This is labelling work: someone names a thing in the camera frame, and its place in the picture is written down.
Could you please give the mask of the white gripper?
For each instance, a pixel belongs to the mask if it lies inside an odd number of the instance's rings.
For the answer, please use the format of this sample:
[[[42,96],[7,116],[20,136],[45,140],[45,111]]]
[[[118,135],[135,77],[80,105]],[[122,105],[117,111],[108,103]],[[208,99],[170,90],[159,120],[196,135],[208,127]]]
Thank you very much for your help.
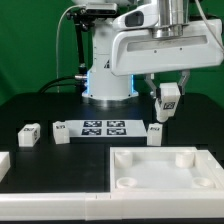
[[[146,74],[152,98],[157,87],[152,76],[158,73],[183,70],[178,87],[182,95],[190,78],[190,71],[202,67],[218,66],[224,54],[203,21],[193,21],[183,27],[179,37],[156,39],[151,28],[125,28],[125,15],[113,22],[110,69],[116,76]]]

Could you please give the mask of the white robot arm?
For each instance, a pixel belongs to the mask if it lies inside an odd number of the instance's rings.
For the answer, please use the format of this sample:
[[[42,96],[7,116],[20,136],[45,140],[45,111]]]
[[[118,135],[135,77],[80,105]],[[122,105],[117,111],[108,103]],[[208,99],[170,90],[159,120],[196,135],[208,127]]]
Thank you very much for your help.
[[[93,32],[93,65],[83,96],[94,102],[124,102],[138,95],[133,77],[145,75],[152,96],[163,101],[166,84],[151,76],[178,71],[179,93],[190,71],[218,66],[224,60],[222,21],[188,16],[191,0],[72,0],[77,19]]]

